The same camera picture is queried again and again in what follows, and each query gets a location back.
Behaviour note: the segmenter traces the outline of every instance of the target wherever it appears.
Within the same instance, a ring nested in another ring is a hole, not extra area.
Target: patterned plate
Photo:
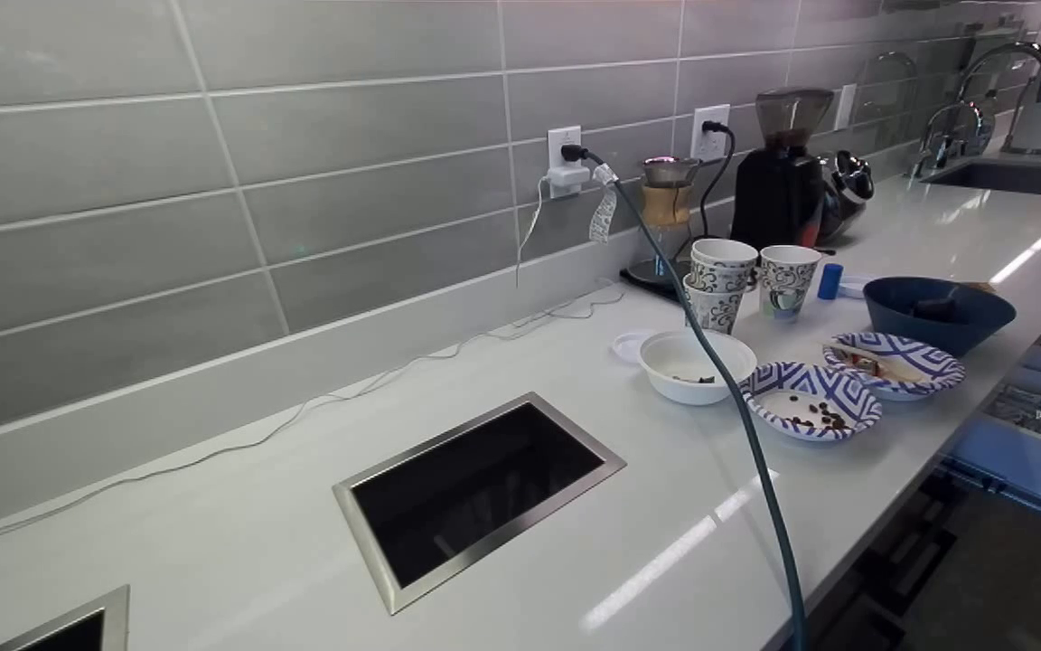
[[[859,372],[883,403],[924,403],[961,380],[956,359],[922,340],[891,334],[842,334],[839,344],[874,356],[877,369],[855,356],[825,348],[827,365]]]
[[[739,385],[751,411],[797,441],[844,441],[883,421],[883,403],[855,372],[775,360]]]

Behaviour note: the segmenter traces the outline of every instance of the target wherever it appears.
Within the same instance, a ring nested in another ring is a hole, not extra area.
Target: dark blue bowl
[[[1014,317],[1014,307],[974,286],[956,286],[943,278],[874,278],[867,282],[867,310],[877,334],[909,336],[947,356],[961,359],[1002,324]]]

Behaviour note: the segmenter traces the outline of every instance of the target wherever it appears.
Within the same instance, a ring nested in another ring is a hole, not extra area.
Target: bowl
[[[734,385],[759,369],[759,359],[739,340],[708,330],[706,340],[724,359]],[[639,369],[650,388],[677,406],[714,406],[731,394],[689,330],[648,336],[639,344]]]
[[[746,409],[774,430],[797,441],[844,441],[883,421],[883,403],[855,372],[775,360],[739,385]]]
[[[863,297],[877,334],[931,344],[955,359],[1014,317],[1009,301],[947,278],[874,278]]]
[[[956,359],[909,336],[842,334],[836,344],[825,348],[825,360],[859,372],[883,403],[924,403],[961,380]]]

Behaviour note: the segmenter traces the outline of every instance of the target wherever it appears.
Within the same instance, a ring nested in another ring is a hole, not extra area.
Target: black coffee machine
[[[827,187],[806,142],[831,106],[836,95],[816,87],[755,96],[765,149],[736,168],[734,237],[746,246],[816,241]]]

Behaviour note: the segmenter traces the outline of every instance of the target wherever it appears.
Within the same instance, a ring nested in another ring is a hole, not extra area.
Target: white quartz countertop
[[[855,441],[816,448],[759,426],[806,594],[844,564],[1041,336],[1036,241],[1041,196],[883,182],[854,246],[839,254],[844,276],[987,282],[1010,268],[997,290],[1020,317],[965,359],[956,389],[889,406]],[[785,624],[786,599],[739,423],[731,406],[667,406],[613,360],[613,336],[680,330],[680,310],[642,294],[603,304],[610,297],[616,286],[593,297],[593,315],[563,307],[524,336],[475,336],[415,360],[383,389],[315,406],[262,448],[0,534],[0,644],[131,587],[131,651],[762,646]],[[863,324],[859,301],[814,301],[793,324],[765,323],[751,301],[736,336],[762,360],[814,360],[825,336]],[[628,465],[390,620],[332,485],[526,389]],[[290,417],[150,465],[257,441]]]

